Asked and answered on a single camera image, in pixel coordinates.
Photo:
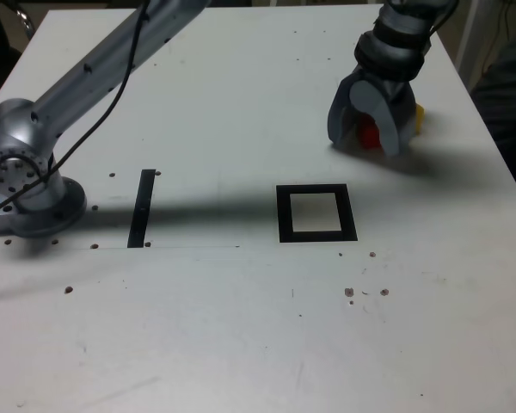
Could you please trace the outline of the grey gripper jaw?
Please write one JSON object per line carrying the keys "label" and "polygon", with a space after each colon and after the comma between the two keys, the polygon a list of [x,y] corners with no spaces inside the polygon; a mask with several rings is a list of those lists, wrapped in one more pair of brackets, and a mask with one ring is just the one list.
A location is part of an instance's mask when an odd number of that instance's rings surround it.
{"label": "grey gripper jaw", "polygon": [[395,157],[408,149],[416,125],[415,95],[409,83],[359,80],[350,89],[350,101],[374,119],[386,156]]}
{"label": "grey gripper jaw", "polygon": [[353,138],[354,129],[363,116],[350,99],[351,88],[361,79],[362,70],[356,68],[340,82],[331,103],[327,120],[328,136],[337,148],[342,148]]}

